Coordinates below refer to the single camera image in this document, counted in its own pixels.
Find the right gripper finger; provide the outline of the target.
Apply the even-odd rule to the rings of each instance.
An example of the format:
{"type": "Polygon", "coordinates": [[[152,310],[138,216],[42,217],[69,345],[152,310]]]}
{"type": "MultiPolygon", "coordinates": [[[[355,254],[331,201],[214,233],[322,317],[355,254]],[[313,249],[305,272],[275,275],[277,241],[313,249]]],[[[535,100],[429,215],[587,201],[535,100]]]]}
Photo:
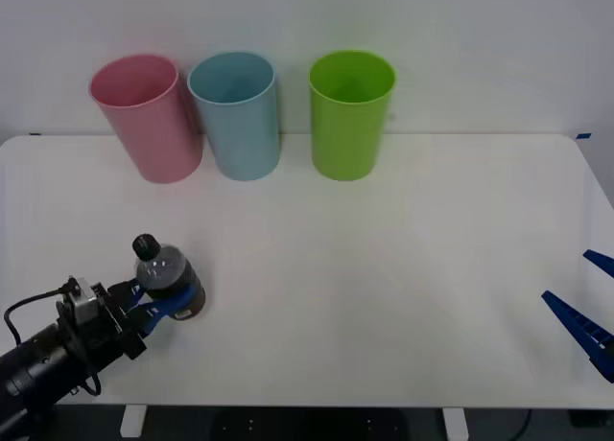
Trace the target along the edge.
{"type": "Polygon", "coordinates": [[[613,382],[613,335],[549,290],[541,295],[553,314],[574,338],[589,361],[610,383],[613,382]]]}
{"type": "Polygon", "coordinates": [[[614,259],[594,250],[586,250],[582,256],[610,277],[614,277],[614,259]]]}

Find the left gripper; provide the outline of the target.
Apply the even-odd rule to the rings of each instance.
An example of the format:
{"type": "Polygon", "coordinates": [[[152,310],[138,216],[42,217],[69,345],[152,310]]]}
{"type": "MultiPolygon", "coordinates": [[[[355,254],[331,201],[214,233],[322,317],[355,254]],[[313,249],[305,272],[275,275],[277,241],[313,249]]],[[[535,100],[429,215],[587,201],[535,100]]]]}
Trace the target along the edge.
{"type": "Polygon", "coordinates": [[[196,289],[192,285],[171,297],[140,303],[146,291],[136,279],[109,288],[88,289],[66,282],[58,289],[57,340],[63,349],[62,376],[91,376],[126,356],[133,360],[146,350],[147,337],[166,316],[183,310],[196,289]]]}

